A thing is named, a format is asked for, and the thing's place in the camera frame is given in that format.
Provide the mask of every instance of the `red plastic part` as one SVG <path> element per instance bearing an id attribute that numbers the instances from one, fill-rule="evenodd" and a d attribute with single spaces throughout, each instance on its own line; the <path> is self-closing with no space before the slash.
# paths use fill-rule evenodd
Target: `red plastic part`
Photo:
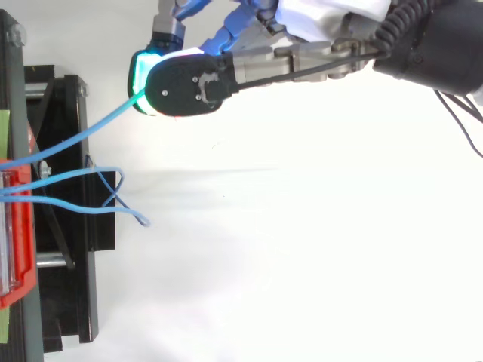
<path id="1" fill-rule="evenodd" d="M 19 186 L 30 183 L 30 165 L 9 169 L 13 176 L 10 186 Z M 31 191 L 19 192 L 15 195 L 31 195 Z M 37 265 L 35 264 L 35 241 L 33 234 L 33 210 L 28 203 L 13 203 L 12 229 L 14 238 L 15 276 L 18 282 L 13 290 L 0 297 L 0 309 L 18 302 L 26 296 L 37 283 Z"/>

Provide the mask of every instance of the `black metal stand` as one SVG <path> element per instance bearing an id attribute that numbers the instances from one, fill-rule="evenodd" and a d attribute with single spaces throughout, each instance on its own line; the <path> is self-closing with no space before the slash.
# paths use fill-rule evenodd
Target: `black metal stand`
<path id="1" fill-rule="evenodd" d="M 53 66 L 23 68 L 22 48 L 7 35 L 14 24 L 0 10 L 0 109 L 11 111 L 9 157 L 22 158 L 29 147 L 32 152 L 46 149 L 87 127 L 86 93 L 76 75 L 56 78 Z M 59 174 L 85 167 L 87 159 L 85 140 L 45 161 L 53 174 Z M 34 164 L 32 178 L 40 176 L 39 164 Z M 115 174 L 104 176 L 114 189 Z M 35 190 L 34 195 L 100 207 L 110 192 L 92 174 Z M 34 212 L 38 285 L 11 307 L 8 344 L 0 345 L 1 362 L 42 362 L 44 352 L 62 351 L 62 336 L 78 335 L 80 343 L 87 343 L 99 332 L 94 252 L 114 250 L 115 216 L 89 216 L 45 205 L 35 205 Z M 53 254 L 55 259 L 44 258 Z"/>
<path id="2" fill-rule="evenodd" d="M 26 67 L 25 76 L 27 88 L 37 84 L 42 89 L 39 84 L 45 84 L 42 98 L 27 100 L 30 125 L 41 150 L 87 127 L 85 83 L 78 76 L 55 78 L 54 66 Z M 53 174 L 59 174 L 85 167 L 87 159 L 85 140 L 46 162 Z M 114 189 L 115 174 L 104 176 Z M 36 193 L 87 207 L 99 207 L 110 196 L 96 174 L 67 180 Z M 92 342 L 98 334 L 94 252 L 114 250 L 115 216 L 88 216 L 41 205 L 36 205 L 34 211 L 38 252 L 60 250 L 66 260 L 66 267 L 38 270 L 44 350 L 62 351 L 61 336 L 79 335 L 80 343 Z"/>

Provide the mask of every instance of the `black coiled cord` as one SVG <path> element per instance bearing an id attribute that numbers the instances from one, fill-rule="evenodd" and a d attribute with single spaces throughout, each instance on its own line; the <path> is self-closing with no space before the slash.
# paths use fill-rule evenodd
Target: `black coiled cord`
<path id="1" fill-rule="evenodd" d="M 371 45 L 389 57 L 401 38 L 435 8 L 435 0 L 409 0 L 399 5 L 380 24 Z"/>

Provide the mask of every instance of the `red clamp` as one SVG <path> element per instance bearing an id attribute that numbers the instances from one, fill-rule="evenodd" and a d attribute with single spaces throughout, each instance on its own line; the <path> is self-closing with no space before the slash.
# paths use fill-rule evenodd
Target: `red clamp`
<path id="1" fill-rule="evenodd" d="M 30 165 L 0 171 L 3 187 L 31 181 Z M 31 195 L 31 191 L 15 195 Z M 29 203 L 0 204 L 0 309 L 22 299 L 37 283 L 33 209 Z"/>

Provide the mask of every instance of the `blue cable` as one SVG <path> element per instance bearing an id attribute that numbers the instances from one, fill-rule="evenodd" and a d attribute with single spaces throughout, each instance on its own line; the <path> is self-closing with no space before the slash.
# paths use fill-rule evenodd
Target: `blue cable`
<path id="1" fill-rule="evenodd" d="M 33 183 L 27 183 L 21 186 L 12 186 L 12 187 L 5 187 L 0 189 L 0 195 L 10 195 L 15 194 L 18 192 L 29 191 L 33 189 L 40 189 L 41 187 L 45 187 L 51 185 L 53 183 L 58 183 L 61 181 L 65 181 L 67 179 L 72 179 L 74 177 L 89 175 L 92 173 L 102 173 L 102 172 L 119 172 L 121 175 L 121 181 L 119 181 L 119 185 L 124 180 L 125 175 L 124 171 L 119 167 L 93 167 L 93 168 L 85 168 L 82 170 L 75 170 L 70 172 L 61 173 L 59 175 L 50 176 L 48 179 L 40 179 L 39 181 L 35 181 Z"/>
<path id="2" fill-rule="evenodd" d="M 92 157 L 90 155 L 86 155 L 85 156 L 85 168 L 89 168 L 89 167 L 96 167 L 96 164 L 94 163 L 94 161 L 92 160 Z M 102 172 L 98 171 L 97 175 L 102 180 L 105 187 L 111 192 L 111 195 L 109 196 L 109 198 L 107 200 L 105 200 L 104 203 L 103 203 L 103 207 L 105 207 L 105 206 L 107 206 L 107 204 L 109 202 L 111 202 L 111 200 L 113 198 L 119 199 L 119 196 L 117 194 L 118 194 L 119 190 L 121 189 L 122 183 L 124 182 L 124 175 L 121 173 L 121 180 L 119 181 L 119 184 L 115 187 L 115 189 L 112 189 L 111 185 L 106 181 L 106 178 L 104 177 Z"/>
<path id="3" fill-rule="evenodd" d="M 124 207 L 83 207 L 59 200 L 57 198 L 48 198 L 45 196 L 0 196 L 0 202 L 49 204 L 62 207 L 63 209 L 73 211 L 74 213 L 86 213 L 88 215 L 100 215 L 103 213 L 128 213 L 142 220 L 144 226 L 147 227 L 151 225 L 151 222 L 142 213 Z"/>
<path id="4" fill-rule="evenodd" d="M 87 167 L 89 164 L 95 165 L 94 161 L 92 160 L 92 157 L 90 155 L 87 155 L 85 159 L 85 166 Z M 123 202 L 123 200 L 117 195 L 123 182 L 123 174 L 121 173 L 121 180 L 119 181 L 119 184 L 115 189 L 112 189 L 111 185 L 107 182 L 106 177 L 104 177 L 102 172 L 97 172 L 97 175 L 99 175 L 99 178 L 102 180 L 105 187 L 111 192 L 111 195 L 107 200 L 104 201 L 102 207 L 106 207 L 109 204 L 109 202 L 111 202 L 111 200 L 115 198 L 123 207 L 125 207 L 126 209 L 130 209 L 130 207 L 125 202 Z M 140 219 L 137 216 L 134 216 L 134 217 L 139 222 L 139 224 L 141 224 L 142 226 L 147 226 L 142 219 Z"/>
<path id="5" fill-rule="evenodd" d="M 23 166 L 24 164 L 31 164 L 32 162 L 39 162 L 47 157 L 50 157 L 52 155 L 55 155 L 58 152 L 63 151 L 64 149 L 68 149 L 70 146 L 75 145 L 76 143 L 81 142 L 85 138 L 89 137 L 91 134 L 97 132 L 99 129 L 104 127 L 106 124 L 120 116 L 122 113 L 130 109 L 136 102 L 144 96 L 145 91 L 142 90 L 132 98 L 130 98 L 126 103 L 122 104 L 120 107 L 118 107 L 116 110 L 111 112 L 109 115 L 98 121 L 96 124 L 93 126 L 89 127 L 86 130 L 83 130 L 80 133 L 77 133 L 75 136 L 70 137 L 68 140 L 65 140 L 62 143 L 59 143 L 58 145 L 55 145 L 53 147 L 50 147 L 49 149 L 46 149 L 42 152 L 36 153 L 34 155 L 30 155 L 25 158 L 20 158 L 15 161 L 10 161 L 7 162 L 6 164 L 0 164 L 0 171 L 3 170 L 8 170 L 9 168 L 14 168 L 14 167 L 19 167 Z"/>

